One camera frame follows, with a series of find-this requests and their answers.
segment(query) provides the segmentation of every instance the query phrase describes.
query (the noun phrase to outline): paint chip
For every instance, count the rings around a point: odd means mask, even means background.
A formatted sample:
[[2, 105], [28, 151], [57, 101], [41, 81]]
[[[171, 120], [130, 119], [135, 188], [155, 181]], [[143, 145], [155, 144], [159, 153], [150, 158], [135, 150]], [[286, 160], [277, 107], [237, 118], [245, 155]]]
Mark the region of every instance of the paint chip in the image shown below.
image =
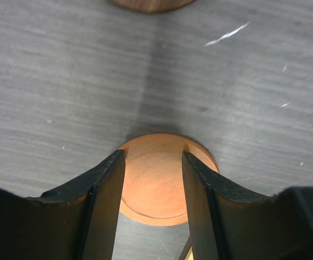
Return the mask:
[[224, 34], [223, 36], [221, 36], [221, 37], [220, 37], [219, 39], [217, 39], [217, 40], [214, 40], [214, 41], [211, 41], [211, 42], [207, 42], [206, 45], [205, 45], [205, 47], [206, 47], [206, 46], [209, 46], [209, 45], [216, 44], [216, 43], [220, 42], [221, 40], [230, 38], [232, 35], [235, 35], [236, 33], [238, 33], [238, 32], [239, 32], [241, 29], [243, 29], [244, 27], [247, 27], [249, 23], [250, 23], [250, 21], [247, 22], [246, 24], [241, 25], [240, 27], [238, 27], [237, 29], [235, 29], [235, 30], [233, 30], [233, 31], [231, 31], [231, 32], [228, 32], [227, 34]]
[[286, 107], [288, 104], [290, 104], [290, 103], [286, 103], [286, 104], [282, 105], [281, 107]]

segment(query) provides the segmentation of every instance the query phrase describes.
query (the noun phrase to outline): brown wooden object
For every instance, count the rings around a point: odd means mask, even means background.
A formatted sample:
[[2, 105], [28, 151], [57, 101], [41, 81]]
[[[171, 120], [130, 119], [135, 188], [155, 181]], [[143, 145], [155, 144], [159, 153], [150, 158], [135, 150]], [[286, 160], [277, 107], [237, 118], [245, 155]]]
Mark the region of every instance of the brown wooden object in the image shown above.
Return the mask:
[[110, 0], [116, 5], [127, 8], [133, 11], [156, 13], [168, 12], [187, 4], [192, 3], [194, 0]]
[[125, 180], [120, 211], [149, 225], [188, 221], [182, 178], [182, 152], [187, 151], [218, 171], [212, 155], [198, 143], [178, 135], [149, 134], [132, 139], [125, 150]]

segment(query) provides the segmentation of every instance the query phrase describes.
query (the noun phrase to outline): gray table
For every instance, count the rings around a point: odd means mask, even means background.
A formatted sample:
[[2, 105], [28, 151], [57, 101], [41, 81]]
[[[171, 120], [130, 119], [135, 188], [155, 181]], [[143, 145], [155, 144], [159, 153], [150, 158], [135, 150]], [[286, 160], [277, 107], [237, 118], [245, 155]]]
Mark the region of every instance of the gray table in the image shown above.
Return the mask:
[[[313, 0], [198, 0], [152, 16], [0, 0], [0, 187], [39, 196], [151, 132], [196, 139], [263, 194], [313, 185]], [[113, 259], [177, 259], [188, 235], [120, 216]]]

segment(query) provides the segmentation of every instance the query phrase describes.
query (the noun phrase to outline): orange disc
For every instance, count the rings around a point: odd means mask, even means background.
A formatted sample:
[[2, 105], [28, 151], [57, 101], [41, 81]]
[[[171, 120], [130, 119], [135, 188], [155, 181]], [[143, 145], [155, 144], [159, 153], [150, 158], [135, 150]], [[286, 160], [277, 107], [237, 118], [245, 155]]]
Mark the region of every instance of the orange disc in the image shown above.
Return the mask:
[[178, 135], [149, 134], [122, 145], [126, 170], [120, 212], [154, 226], [188, 221], [182, 178], [187, 151], [218, 172], [212, 155], [198, 143]]

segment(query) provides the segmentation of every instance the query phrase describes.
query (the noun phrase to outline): black plastic part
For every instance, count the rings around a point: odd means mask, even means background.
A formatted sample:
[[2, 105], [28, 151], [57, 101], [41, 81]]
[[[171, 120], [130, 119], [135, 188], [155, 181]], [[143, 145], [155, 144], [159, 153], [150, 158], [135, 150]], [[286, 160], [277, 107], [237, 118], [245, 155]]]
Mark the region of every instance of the black plastic part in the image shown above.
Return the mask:
[[313, 259], [313, 187], [250, 191], [191, 153], [182, 159], [195, 260]]
[[39, 198], [0, 189], [0, 259], [111, 259], [124, 173], [117, 150]]

